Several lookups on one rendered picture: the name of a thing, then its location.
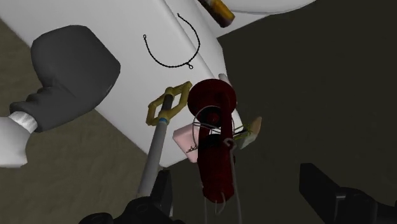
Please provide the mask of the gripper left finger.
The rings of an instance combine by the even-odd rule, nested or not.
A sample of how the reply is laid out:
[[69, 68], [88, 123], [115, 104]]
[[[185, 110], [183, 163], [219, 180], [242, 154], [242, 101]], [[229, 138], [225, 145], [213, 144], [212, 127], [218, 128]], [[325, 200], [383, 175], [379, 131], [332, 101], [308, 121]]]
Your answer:
[[109, 213], [94, 213], [78, 224], [186, 224], [171, 218], [172, 179], [170, 170], [158, 172], [149, 196], [131, 200], [117, 218]]

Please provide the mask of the yellow-handled grey key sword toy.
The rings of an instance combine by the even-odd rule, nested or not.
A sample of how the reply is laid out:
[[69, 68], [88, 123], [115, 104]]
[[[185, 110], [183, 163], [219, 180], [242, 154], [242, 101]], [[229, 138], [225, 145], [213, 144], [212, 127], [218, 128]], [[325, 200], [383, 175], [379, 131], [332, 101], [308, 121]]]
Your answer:
[[167, 87], [160, 97], [148, 105], [146, 124], [155, 126], [155, 131], [141, 176], [137, 197], [146, 197], [151, 194], [158, 174], [167, 127], [170, 120], [187, 105], [191, 87], [190, 81], [176, 87]]

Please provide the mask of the beige and white wedge block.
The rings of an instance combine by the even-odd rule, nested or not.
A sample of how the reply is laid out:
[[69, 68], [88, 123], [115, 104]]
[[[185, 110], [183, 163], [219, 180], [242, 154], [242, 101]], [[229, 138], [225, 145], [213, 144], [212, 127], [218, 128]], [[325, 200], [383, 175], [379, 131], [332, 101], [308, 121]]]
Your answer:
[[235, 143], [239, 150], [253, 143], [261, 129], [262, 117], [255, 118], [248, 126], [245, 126], [235, 137]]

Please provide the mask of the orange and brown cylinder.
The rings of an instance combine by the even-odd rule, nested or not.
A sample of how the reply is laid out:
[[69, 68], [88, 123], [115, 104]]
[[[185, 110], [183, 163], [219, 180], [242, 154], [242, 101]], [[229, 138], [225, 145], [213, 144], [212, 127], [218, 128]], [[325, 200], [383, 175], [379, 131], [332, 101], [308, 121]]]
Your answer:
[[197, 0], [212, 16], [221, 28], [228, 27], [235, 19], [235, 15], [222, 0]]

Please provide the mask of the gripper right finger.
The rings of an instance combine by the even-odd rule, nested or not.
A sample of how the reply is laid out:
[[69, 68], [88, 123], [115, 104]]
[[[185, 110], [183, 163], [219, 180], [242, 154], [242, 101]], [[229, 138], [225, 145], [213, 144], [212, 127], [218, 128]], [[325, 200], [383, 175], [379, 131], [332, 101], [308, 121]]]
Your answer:
[[397, 224], [389, 206], [364, 191], [336, 184], [312, 163], [300, 165], [299, 192], [324, 224]]

